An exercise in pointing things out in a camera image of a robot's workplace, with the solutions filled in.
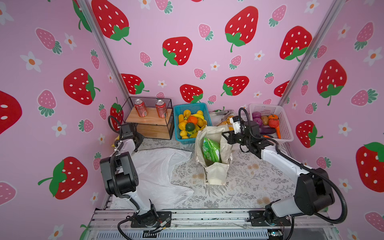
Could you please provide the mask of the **green chips bag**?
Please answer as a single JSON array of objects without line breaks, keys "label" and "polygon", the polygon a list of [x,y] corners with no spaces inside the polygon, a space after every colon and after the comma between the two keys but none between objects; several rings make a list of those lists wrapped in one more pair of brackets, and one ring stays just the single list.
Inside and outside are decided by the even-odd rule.
[{"label": "green chips bag", "polygon": [[221,162],[220,144],[218,142],[204,137],[202,152],[205,160],[211,161],[213,163]]}]

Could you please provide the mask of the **beige canvas tote bag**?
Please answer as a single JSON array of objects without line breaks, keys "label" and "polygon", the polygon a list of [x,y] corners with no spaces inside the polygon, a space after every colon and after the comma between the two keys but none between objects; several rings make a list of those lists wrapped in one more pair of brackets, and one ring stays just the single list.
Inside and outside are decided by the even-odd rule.
[{"label": "beige canvas tote bag", "polygon": [[207,185],[224,186],[232,157],[232,146],[222,135],[229,127],[208,126],[199,131],[195,140],[196,162],[204,167]]}]

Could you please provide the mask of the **green avocado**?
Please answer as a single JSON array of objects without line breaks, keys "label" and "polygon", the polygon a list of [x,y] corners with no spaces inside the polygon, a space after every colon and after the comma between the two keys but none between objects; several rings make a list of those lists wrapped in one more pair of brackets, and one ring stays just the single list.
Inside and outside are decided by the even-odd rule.
[{"label": "green avocado", "polygon": [[196,126],[192,123],[187,123],[186,131],[192,133],[192,132],[196,131]]}]

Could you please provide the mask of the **white plastic bag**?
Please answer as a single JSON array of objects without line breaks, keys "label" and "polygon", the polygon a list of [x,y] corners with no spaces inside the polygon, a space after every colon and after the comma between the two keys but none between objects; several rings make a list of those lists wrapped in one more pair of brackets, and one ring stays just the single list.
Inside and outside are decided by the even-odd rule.
[{"label": "white plastic bag", "polygon": [[132,156],[139,176],[137,187],[141,200],[149,200],[157,210],[175,209],[194,191],[191,188],[171,183],[176,166],[189,161],[192,152],[173,148],[160,148],[138,151]]}]

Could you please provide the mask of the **yellow chips bag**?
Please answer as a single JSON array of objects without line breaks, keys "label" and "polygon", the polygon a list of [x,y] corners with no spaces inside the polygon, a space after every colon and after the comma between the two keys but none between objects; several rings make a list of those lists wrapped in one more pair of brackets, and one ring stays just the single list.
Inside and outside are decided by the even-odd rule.
[{"label": "yellow chips bag", "polygon": [[120,136],[117,136],[114,140],[114,143],[112,144],[112,148],[116,148],[119,145],[120,142]]}]

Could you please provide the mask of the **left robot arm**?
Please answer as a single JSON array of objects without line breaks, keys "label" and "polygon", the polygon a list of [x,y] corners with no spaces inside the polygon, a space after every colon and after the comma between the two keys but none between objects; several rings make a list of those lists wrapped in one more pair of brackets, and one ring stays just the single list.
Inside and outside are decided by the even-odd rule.
[{"label": "left robot arm", "polygon": [[139,175],[132,160],[144,136],[136,131],[133,124],[122,124],[116,117],[109,116],[108,123],[119,134],[119,139],[114,143],[112,155],[100,161],[106,192],[128,203],[135,210],[134,220],[139,225],[153,227],[158,223],[159,216],[155,205],[150,200],[142,200],[137,191]]}]

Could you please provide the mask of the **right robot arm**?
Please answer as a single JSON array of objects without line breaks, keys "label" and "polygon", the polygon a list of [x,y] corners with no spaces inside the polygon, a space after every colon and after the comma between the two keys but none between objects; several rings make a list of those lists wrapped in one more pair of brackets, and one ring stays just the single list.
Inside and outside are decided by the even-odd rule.
[{"label": "right robot arm", "polygon": [[[250,121],[245,108],[239,109],[231,123],[234,129],[222,134],[228,144],[247,147],[249,153],[272,164],[296,184],[293,196],[266,205],[263,219],[268,225],[276,225],[279,219],[287,216],[293,218],[315,215],[331,224],[340,224],[346,220],[346,199],[325,170],[307,167],[284,154],[278,141],[260,134],[259,125]],[[335,203],[335,198],[339,198],[341,202],[341,215],[330,219],[320,214],[321,210]]]}]

